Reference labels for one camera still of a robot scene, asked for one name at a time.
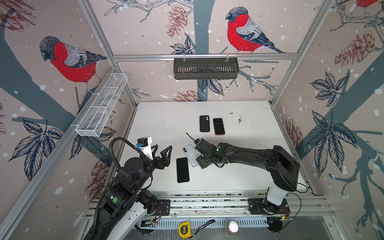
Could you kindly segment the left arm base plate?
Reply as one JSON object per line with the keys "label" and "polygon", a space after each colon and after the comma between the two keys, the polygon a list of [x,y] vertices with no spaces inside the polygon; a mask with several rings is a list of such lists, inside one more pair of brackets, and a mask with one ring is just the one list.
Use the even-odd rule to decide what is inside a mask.
{"label": "left arm base plate", "polygon": [[170,214],[171,200],[157,200],[153,216],[168,216]]}

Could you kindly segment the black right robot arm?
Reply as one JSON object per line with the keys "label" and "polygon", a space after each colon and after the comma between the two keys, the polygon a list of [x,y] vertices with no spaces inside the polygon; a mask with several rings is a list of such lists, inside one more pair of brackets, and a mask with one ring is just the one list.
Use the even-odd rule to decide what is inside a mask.
{"label": "black right robot arm", "polygon": [[270,205],[280,206],[289,192],[297,190],[300,164],[281,146],[255,150],[227,143],[215,146],[204,139],[195,140],[195,145],[195,150],[201,154],[197,162],[202,169],[211,164],[243,164],[268,171],[273,179],[266,196]]}

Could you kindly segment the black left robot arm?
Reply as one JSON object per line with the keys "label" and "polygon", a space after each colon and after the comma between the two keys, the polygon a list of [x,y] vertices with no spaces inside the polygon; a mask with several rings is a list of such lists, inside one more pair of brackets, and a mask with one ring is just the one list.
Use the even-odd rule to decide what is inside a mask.
{"label": "black left robot arm", "polygon": [[86,240],[123,240],[139,220],[156,211],[157,197],[144,185],[156,169],[170,165],[172,149],[169,146],[159,157],[153,157],[151,165],[143,157],[125,162],[102,194]]}

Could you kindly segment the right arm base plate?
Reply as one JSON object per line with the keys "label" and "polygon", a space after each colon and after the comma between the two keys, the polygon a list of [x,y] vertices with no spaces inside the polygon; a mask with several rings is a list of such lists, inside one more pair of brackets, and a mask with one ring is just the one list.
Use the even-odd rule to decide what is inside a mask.
{"label": "right arm base plate", "polygon": [[269,203],[266,199],[256,198],[248,199],[249,212],[251,215],[290,215],[291,211],[286,199],[283,199],[281,205],[277,206]]}

